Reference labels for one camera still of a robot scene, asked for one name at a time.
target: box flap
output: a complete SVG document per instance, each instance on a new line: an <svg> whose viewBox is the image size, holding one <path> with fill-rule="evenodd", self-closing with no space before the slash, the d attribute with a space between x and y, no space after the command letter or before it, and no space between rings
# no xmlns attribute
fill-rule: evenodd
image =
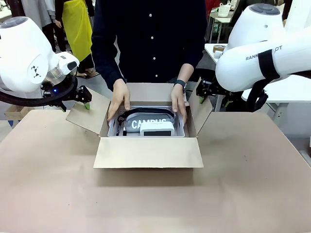
<svg viewBox="0 0 311 233"><path fill-rule="evenodd" d="M173 83L127 83L132 102L163 102L170 103Z"/></svg>
<svg viewBox="0 0 311 233"><path fill-rule="evenodd" d="M94 168L203 167L196 138L102 137Z"/></svg>
<svg viewBox="0 0 311 233"><path fill-rule="evenodd" d="M105 116L110 100L89 88L88 90L92 94L90 109L86 109L83 103L76 102L66 120L84 129L100 134L103 123L106 119Z"/></svg>
<svg viewBox="0 0 311 233"><path fill-rule="evenodd" d="M204 102L200 104L200 97L196 95L196 88L198 87L200 81L201 79L199 79L197 85L195 86L195 89L193 90L193 93L189 98L189 105L191 108L193 124L197 135L202 129L208 116L213 111L213 106L209 98L206 98Z"/></svg>

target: white table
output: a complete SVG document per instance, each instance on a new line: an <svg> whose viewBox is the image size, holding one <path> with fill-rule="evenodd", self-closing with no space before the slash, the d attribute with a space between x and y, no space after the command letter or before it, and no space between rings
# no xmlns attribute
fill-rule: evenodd
<svg viewBox="0 0 311 233"><path fill-rule="evenodd" d="M215 63L218 59L214 58L213 46L227 44L205 44L205 50L211 56ZM268 95L266 103L274 111L273 121L279 124L283 114L289 103L310 103L311 102L311 80L291 75L287 79L279 82L270 83L265 87L265 92ZM242 94L242 99L247 100L251 89L245 90ZM219 95L217 103L222 102L223 96ZM215 111L219 111L220 105L216 105Z"/></svg>
<svg viewBox="0 0 311 233"><path fill-rule="evenodd" d="M7 7L4 7L4 9L0 11L0 22L4 22L6 19L11 17L12 13Z"/></svg>
<svg viewBox="0 0 311 233"><path fill-rule="evenodd" d="M218 17L218 12L214 12L214 13L209 14L208 25L209 25L210 20L212 20L212 26L211 26L211 30L210 30L210 36L209 36L209 42L210 43L212 41L213 28L214 28L215 21L220 22L220 26L219 26L219 30L218 30L218 38L217 38L217 43L219 43L220 34L222 31L222 25L230 23L232 15L233 15L233 12L229 12L228 17Z"/></svg>

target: red object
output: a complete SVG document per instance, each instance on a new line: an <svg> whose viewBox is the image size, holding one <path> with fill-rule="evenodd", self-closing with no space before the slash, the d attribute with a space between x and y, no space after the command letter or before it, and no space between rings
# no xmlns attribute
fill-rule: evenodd
<svg viewBox="0 0 311 233"><path fill-rule="evenodd" d="M213 8L219 7L220 0L205 0L207 17Z"/></svg>

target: shirt sleeve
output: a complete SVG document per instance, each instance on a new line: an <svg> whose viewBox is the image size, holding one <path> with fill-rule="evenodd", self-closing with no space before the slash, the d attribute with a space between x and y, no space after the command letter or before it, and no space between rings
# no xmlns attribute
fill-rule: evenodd
<svg viewBox="0 0 311 233"><path fill-rule="evenodd" d="M86 0L87 11L90 17L94 16L94 7L92 0Z"/></svg>
<svg viewBox="0 0 311 233"><path fill-rule="evenodd" d="M207 28L207 15L205 0L192 0L190 2L190 15L188 17L188 38L184 45L184 64L188 63L194 68L203 57Z"/></svg>
<svg viewBox="0 0 311 233"><path fill-rule="evenodd" d="M92 35L92 56L98 71L110 90L117 79L123 79L115 61L118 53L114 46L116 40L115 26L109 14L107 0L97 0Z"/></svg>
<svg viewBox="0 0 311 233"><path fill-rule="evenodd" d="M55 0L55 19L62 21L64 9L64 0Z"/></svg>

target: white device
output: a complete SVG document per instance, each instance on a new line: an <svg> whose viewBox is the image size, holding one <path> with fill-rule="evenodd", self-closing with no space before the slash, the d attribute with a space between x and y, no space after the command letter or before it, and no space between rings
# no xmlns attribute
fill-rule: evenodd
<svg viewBox="0 0 311 233"><path fill-rule="evenodd" d="M175 136L173 123L170 121L162 122L143 122L140 126L140 136Z"/></svg>
<svg viewBox="0 0 311 233"><path fill-rule="evenodd" d="M0 87L15 92L33 92L43 82L62 82L79 60L72 54L55 54L28 17L13 17L0 25Z"/></svg>
<svg viewBox="0 0 311 233"><path fill-rule="evenodd" d="M273 64L281 79L290 74L311 69L311 27L300 33L287 35L225 52L216 66L216 77L226 90L237 92L251 88L265 79L261 73L258 53L272 50Z"/></svg>
<svg viewBox="0 0 311 233"><path fill-rule="evenodd" d="M266 9L277 9L268 4L260 5L263 5L263 8ZM275 15L261 14L252 10L252 7L254 5L248 6L240 15L230 33L228 45L224 52L238 46L266 41L271 38L286 37L280 12Z"/></svg>

